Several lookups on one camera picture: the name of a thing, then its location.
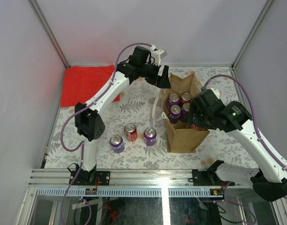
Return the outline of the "purple fanta can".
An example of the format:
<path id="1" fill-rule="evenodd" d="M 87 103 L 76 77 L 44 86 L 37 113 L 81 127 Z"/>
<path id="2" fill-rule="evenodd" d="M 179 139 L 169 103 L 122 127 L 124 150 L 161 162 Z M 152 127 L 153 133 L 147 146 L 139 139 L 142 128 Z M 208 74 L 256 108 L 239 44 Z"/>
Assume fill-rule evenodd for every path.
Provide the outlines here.
<path id="1" fill-rule="evenodd" d="M 181 116 L 181 108 L 178 105 L 172 105 L 169 111 L 169 121 L 176 124 Z"/>
<path id="2" fill-rule="evenodd" d="M 187 122 L 190 110 L 190 103 L 184 103 L 181 107 L 180 121 Z"/>
<path id="3" fill-rule="evenodd" d="M 168 97 L 167 109 L 170 111 L 173 105 L 179 105 L 180 97 L 176 93 L 172 93 Z"/>
<path id="4" fill-rule="evenodd" d="M 113 135 L 110 138 L 110 145 L 115 153 L 122 153 L 125 150 L 123 138 L 120 135 Z"/>
<path id="5" fill-rule="evenodd" d="M 157 132 L 154 128 L 148 127 L 143 132 L 144 142 L 147 146 L 153 146 L 156 143 Z"/>

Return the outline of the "red coke can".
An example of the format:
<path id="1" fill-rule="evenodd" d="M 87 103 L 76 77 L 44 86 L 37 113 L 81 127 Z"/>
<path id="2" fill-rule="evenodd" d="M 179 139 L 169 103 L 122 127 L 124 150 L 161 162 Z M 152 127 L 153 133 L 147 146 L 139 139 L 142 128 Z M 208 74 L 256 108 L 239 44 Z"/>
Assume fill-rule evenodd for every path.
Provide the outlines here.
<path id="1" fill-rule="evenodd" d="M 207 131 L 206 128 L 201 128 L 201 127 L 198 127 L 198 126 L 196 126 L 194 124 L 192 124 L 189 128 L 197 130 L 197 131 Z"/>
<path id="2" fill-rule="evenodd" d="M 184 105 L 185 103 L 190 103 L 192 100 L 192 95 L 188 92 L 184 92 L 180 96 L 180 105 Z"/>
<path id="3" fill-rule="evenodd" d="M 137 128 L 133 123 L 127 123 L 125 125 L 124 133 L 129 142 L 134 142 L 137 139 Z"/>

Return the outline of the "brown jute canvas bag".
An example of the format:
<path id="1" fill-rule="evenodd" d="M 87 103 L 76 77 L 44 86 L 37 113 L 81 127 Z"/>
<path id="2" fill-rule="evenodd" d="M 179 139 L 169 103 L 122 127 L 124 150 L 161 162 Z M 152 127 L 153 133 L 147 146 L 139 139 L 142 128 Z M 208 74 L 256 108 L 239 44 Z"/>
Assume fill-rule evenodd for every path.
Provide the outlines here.
<path id="1" fill-rule="evenodd" d="M 180 78 L 171 73 L 169 80 L 171 88 L 161 89 L 154 101 L 152 119 L 155 122 L 164 122 L 165 124 L 168 153 L 195 153 L 196 148 L 204 141 L 209 131 L 188 128 L 187 123 L 181 121 L 171 124 L 167 105 L 170 94 L 181 95 L 187 92 L 194 96 L 200 92 L 202 84 L 194 71 L 190 71 L 185 78 Z"/>

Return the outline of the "red coke can front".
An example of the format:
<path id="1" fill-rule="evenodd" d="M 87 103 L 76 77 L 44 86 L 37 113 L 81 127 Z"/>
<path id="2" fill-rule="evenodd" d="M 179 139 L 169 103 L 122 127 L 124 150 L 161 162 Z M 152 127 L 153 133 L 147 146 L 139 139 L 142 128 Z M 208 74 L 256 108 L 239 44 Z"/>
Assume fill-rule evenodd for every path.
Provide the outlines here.
<path id="1" fill-rule="evenodd" d="M 133 123 L 127 123 L 125 125 L 124 133 L 129 142 L 134 142 L 137 139 L 137 128 Z"/>

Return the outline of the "purple fanta can front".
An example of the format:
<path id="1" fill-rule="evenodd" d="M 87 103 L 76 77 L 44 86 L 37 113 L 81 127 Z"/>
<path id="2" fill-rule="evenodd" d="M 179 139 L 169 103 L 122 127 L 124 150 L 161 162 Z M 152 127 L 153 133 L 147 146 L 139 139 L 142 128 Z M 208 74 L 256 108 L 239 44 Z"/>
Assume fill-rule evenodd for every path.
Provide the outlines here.
<path id="1" fill-rule="evenodd" d="M 115 153 L 122 153 L 125 150 L 123 138 L 120 135 L 113 135 L 110 138 L 110 145 Z"/>

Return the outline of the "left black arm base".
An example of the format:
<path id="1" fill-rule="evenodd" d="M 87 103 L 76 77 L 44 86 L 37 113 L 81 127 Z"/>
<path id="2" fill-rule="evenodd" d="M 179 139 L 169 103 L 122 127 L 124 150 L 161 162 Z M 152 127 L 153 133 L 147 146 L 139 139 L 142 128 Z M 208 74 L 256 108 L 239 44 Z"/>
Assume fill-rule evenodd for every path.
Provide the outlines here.
<path id="1" fill-rule="evenodd" d="M 67 167 L 70 172 L 69 182 L 76 177 L 72 185 L 78 186 L 109 186 L 110 184 L 110 171 L 97 171 L 94 167 L 91 171 L 86 171 L 80 168 L 76 163 Z"/>

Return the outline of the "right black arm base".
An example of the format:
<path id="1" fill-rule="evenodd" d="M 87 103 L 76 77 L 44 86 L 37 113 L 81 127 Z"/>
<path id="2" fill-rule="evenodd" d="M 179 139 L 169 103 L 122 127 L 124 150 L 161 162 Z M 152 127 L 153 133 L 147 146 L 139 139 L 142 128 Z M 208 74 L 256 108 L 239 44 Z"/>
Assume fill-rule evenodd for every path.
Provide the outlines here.
<path id="1" fill-rule="evenodd" d="M 193 169 L 192 177 L 188 181 L 194 186 L 222 186 L 227 184 L 229 181 L 221 180 L 216 174 L 218 166 L 223 163 L 222 160 L 216 160 L 207 170 Z"/>

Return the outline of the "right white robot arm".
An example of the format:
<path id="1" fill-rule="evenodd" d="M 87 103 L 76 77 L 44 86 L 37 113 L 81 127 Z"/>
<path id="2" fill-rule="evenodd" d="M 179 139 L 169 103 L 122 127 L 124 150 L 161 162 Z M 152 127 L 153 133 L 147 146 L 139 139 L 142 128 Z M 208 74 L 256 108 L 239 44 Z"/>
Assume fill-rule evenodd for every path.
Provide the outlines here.
<path id="1" fill-rule="evenodd" d="M 227 105 L 213 90 L 204 89 L 190 103 L 188 123 L 200 129 L 219 129 L 232 136 L 249 153 L 257 168 L 230 165 L 215 161 L 207 173 L 208 181 L 222 181 L 252 188 L 261 198 L 274 202 L 287 196 L 287 160 L 264 137 L 257 136 L 252 115 L 240 102 Z"/>

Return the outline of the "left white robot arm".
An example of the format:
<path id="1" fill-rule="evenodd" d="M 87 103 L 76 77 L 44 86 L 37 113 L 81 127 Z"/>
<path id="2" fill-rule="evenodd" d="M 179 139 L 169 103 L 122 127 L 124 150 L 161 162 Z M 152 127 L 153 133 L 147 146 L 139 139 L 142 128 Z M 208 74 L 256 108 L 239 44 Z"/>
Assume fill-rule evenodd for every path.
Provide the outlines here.
<path id="1" fill-rule="evenodd" d="M 136 46 L 126 60 L 117 64 L 111 78 L 91 99 L 75 106 L 75 126 L 85 143 L 81 154 L 83 171 L 80 173 L 80 180 L 84 184 L 91 185 L 96 179 L 96 173 L 92 171 L 96 167 L 95 141 L 106 128 L 102 114 L 124 89 L 140 77 L 160 89 L 169 89 L 169 67 L 160 64 L 166 55 L 166 50 L 157 49 L 154 45 L 150 49 Z"/>

